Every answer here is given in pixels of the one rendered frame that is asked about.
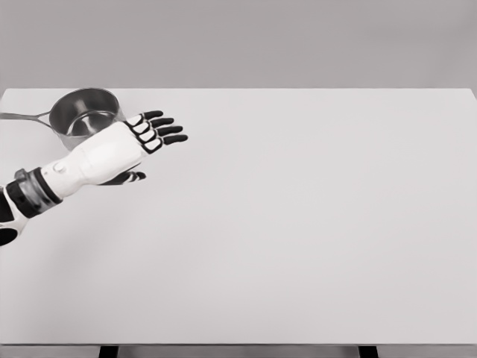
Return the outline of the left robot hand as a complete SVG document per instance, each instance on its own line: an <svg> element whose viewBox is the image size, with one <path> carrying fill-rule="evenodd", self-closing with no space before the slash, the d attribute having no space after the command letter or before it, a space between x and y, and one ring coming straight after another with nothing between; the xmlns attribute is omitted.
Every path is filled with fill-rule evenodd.
<svg viewBox="0 0 477 358"><path fill-rule="evenodd" d="M153 110L103 129L77 146L72 156L83 185L122 185L146 179L135 168L147 156L187 139L173 118Z"/></svg>

